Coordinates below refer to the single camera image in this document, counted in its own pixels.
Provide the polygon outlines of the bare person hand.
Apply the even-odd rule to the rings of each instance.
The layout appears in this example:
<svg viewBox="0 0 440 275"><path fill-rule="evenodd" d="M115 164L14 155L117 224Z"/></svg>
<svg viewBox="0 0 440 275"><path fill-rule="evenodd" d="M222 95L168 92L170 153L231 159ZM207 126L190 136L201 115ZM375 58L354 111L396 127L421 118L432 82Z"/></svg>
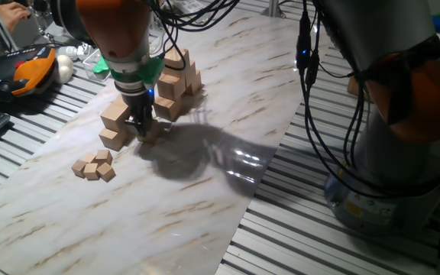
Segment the bare person hand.
<svg viewBox="0 0 440 275"><path fill-rule="evenodd" d="M9 2L0 4L0 18L11 34L16 28L18 22L23 19L28 19L31 13L28 8L18 2Z"/></svg>

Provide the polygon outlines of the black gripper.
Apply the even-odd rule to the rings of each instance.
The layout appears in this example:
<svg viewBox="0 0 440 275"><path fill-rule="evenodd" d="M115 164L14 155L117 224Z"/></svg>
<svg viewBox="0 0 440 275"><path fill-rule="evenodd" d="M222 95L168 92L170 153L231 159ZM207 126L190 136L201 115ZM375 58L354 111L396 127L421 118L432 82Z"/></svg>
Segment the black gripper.
<svg viewBox="0 0 440 275"><path fill-rule="evenodd" d="M125 119L125 126L131 133L145 137L150 120L157 120L154 109L154 91L145 89L139 93L122 92L121 97L131 112L131 116Z"/></svg>

